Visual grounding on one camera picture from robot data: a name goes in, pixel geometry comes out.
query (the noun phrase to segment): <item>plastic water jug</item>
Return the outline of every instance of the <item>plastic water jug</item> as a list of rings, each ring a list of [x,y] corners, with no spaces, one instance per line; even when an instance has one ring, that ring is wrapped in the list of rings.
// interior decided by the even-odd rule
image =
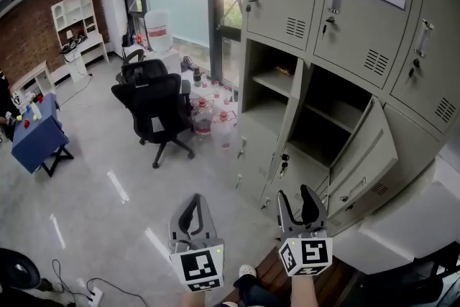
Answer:
[[[218,151],[228,150],[236,134],[236,114],[233,110],[222,111],[213,117],[211,136]]]
[[[167,10],[147,12],[144,16],[150,46],[155,52],[167,52],[173,47],[170,14]]]
[[[213,105],[214,100],[206,100],[205,98],[200,98],[198,100],[198,105],[192,110],[193,117],[193,127],[196,134],[201,136],[206,136],[211,134],[211,123],[213,121]]]

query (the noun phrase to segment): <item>black cable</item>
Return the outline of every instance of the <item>black cable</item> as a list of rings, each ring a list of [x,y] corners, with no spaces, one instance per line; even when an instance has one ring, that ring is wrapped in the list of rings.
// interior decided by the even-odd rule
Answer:
[[[86,289],[89,290],[89,293],[91,293],[91,295],[94,295],[94,293],[91,292],[91,290],[90,290],[88,284],[89,284],[90,282],[94,281],[94,280],[103,281],[103,282],[109,284],[110,286],[114,287],[115,289],[118,289],[118,290],[119,290],[120,292],[122,292],[122,293],[125,293],[125,294],[128,294],[128,295],[132,295],[133,297],[138,297],[138,298],[141,299],[141,301],[144,303],[144,305],[146,305],[146,307],[150,307],[150,305],[145,301],[145,299],[143,299],[143,297],[142,297],[141,295],[126,292],[125,290],[123,290],[123,289],[117,287],[116,285],[113,285],[112,283],[109,283],[107,280],[104,280],[104,279],[101,279],[101,278],[92,278],[92,279],[90,279],[90,280],[88,280],[88,281],[86,282]]]
[[[65,100],[62,104],[60,104],[60,106],[64,105],[67,101],[69,101],[69,100],[70,100],[72,97],[74,97],[77,93],[79,93],[79,92],[83,91],[85,88],[87,88],[88,85],[89,85],[89,83],[91,82],[92,79],[93,79],[93,76],[90,75],[90,76],[89,76],[88,83],[86,84],[86,86],[83,87],[81,90],[78,90],[77,92],[75,92],[70,98],[68,98],[68,99]]]
[[[58,266],[59,266],[58,271],[56,271],[55,262],[57,262],[57,264],[58,264]],[[71,291],[71,290],[69,289],[69,287],[64,283],[63,279],[62,279],[61,276],[60,276],[61,265],[60,265],[60,261],[59,261],[58,259],[54,259],[54,260],[52,261],[52,270],[55,272],[57,278],[59,279],[60,285],[61,285],[61,287],[63,287],[63,290],[65,290],[67,293],[70,293],[70,294],[72,295],[72,297],[73,297],[73,302],[74,302],[75,305],[77,305],[77,300],[75,299],[75,296],[76,296],[76,295],[84,295],[84,296],[88,299],[88,301],[92,301],[92,299],[91,299],[90,297],[88,297],[86,294],[83,294],[83,293],[74,293],[74,292]]]

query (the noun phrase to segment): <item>open locker door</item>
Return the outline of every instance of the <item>open locker door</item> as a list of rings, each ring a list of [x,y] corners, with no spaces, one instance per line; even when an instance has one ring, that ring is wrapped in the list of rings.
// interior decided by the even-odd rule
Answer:
[[[352,207],[397,162],[395,143],[377,97],[331,169],[328,218]]]

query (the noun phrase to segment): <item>white shelf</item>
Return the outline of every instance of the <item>white shelf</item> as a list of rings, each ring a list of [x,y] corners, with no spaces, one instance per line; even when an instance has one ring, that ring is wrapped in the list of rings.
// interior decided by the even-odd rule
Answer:
[[[340,100],[328,101],[327,103],[323,101],[321,103],[313,102],[305,104],[305,107],[346,130],[348,133],[354,131],[362,115],[362,111]]]
[[[243,114],[275,134],[279,134],[285,112],[286,104],[277,100],[266,100]]]
[[[257,83],[260,83],[261,85],[289,98],[294,76],[286,75],[278,70],[272,69],[267,72],[256,74],[252,77],[252,79]]]

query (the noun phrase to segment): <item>pant leg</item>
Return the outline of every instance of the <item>pant leg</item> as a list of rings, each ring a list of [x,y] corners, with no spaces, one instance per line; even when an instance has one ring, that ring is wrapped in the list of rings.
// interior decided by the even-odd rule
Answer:
[[[249,306],[284,307],[286,303],[278,299],[274,294],[261,287],[255,276],[243,275],[235,283],[234,287],[239,289],[239,297],[244,304]]]

